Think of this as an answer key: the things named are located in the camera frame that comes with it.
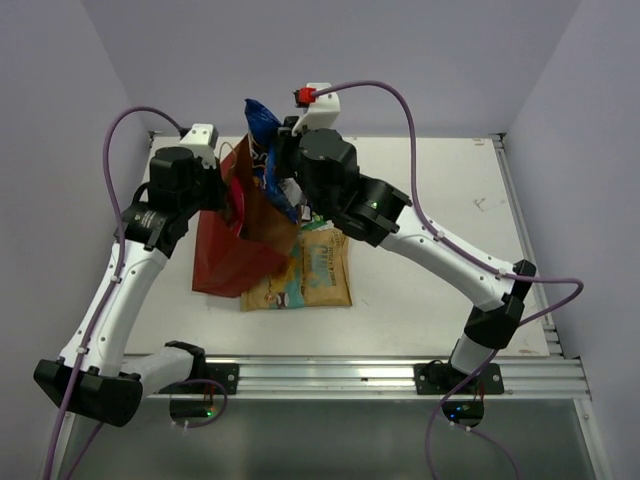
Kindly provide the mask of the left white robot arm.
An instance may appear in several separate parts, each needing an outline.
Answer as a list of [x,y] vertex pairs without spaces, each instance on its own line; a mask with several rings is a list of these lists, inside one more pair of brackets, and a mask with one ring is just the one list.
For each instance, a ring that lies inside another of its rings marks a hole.
[[190,219],[223,207],[228,191],[211,147],[156,150],[149,180],[124,211],[111,260],[78,333],[55,360],[41,360],[34,380],[58,407],[116,427],[141,401],[174,384],[201,390],[208,379],[202,348],[180,341],[124,364],[124,349],[144,300]]

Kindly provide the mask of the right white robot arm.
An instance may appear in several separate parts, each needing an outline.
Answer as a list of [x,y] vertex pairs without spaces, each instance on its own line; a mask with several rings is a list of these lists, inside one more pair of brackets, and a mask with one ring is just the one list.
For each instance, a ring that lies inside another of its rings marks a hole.
[[486,359],[506,348],[519,327],[530,289],[524,279],[535,274],[535,265],[495,259],[421,220],[407,194],[361,173],[356,147],[333,129],[287,117],[275,135],[275,169],[347,237],[413,261],[471,301],[445,379],[461,393],[476,386]]

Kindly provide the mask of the pink Real chips bag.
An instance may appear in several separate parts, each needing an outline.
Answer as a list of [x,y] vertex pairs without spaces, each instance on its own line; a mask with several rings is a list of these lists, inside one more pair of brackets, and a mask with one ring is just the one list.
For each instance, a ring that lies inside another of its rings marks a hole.
[[242,186],[236,178],[231,180],[222,218],[230,231],[239,237],[245,220],[245,196]]

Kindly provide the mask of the red paper bag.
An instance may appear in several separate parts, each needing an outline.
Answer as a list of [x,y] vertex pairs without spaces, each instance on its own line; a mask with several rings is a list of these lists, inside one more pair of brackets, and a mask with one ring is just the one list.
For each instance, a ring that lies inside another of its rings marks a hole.
[[236,237],[221,212],[202,211],[196,230],[192,290],[234,298],[284,266],[296,244],[299,225],[272,207],[254,184],[248,138],[243,137],[221,163],[230,186],[236,178],[244,191],[245,220]]

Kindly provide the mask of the blue Doritos chips bag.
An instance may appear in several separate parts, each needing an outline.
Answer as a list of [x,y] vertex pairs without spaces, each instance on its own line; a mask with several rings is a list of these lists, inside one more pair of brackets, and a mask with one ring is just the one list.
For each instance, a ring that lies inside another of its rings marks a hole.
[[244,116],[254,184],[272,207],[296,225],[299,223],[298,208],[287,197],[275,171],[275,139],[282,122],[268,107],[250,98],[245,100]]

